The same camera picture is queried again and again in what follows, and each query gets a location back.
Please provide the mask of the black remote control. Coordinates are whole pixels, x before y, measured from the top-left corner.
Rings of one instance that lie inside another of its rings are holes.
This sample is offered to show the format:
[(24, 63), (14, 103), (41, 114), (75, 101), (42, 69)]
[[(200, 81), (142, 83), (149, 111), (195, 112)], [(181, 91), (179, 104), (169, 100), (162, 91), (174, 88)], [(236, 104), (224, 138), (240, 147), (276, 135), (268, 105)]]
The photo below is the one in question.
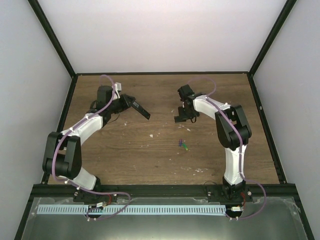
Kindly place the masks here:
[(135, 99), (132, 99), (130, 106), (134, 108), (138, 113), (140, 113), (147, 120), (150, 119), (151, 114), (148, 111), (146, 111), (138, 102), (136, 102)]

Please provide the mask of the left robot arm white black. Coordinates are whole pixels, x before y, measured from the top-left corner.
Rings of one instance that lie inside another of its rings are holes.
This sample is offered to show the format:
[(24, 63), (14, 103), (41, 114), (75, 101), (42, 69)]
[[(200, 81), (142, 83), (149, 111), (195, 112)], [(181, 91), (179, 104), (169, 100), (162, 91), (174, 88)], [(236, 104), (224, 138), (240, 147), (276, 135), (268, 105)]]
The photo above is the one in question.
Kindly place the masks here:
[(82, 145), (101, 130), (113, 114), (136, 106), (136, 98), (121, 91), (118, 82), (114, 86), (100, 86), (96, 100), (80, 121), (64, 131), (51, 132), (47, 137), (42, 170), (83, 190), (91, 202), (97, 202), (102, 196), (101, 181), (83, 167)]

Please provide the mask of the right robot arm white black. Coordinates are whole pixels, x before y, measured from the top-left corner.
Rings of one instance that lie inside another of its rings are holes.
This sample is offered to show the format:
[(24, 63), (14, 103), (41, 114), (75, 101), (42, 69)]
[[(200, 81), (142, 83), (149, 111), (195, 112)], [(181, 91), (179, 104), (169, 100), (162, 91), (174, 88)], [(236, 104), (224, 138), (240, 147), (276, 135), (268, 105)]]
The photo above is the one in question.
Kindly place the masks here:
[(218, 102), (204, 93), (195, 93), (186, 84), (178, 90), (182, 106), (178, 107), (176, 123), (195, 122), (200, 114), (215, 120), (217, 136), (225, 150), (225, 172), (222, 195), (229, 202), (245, 190), (244, 158), (252, 130), (241, 105)]

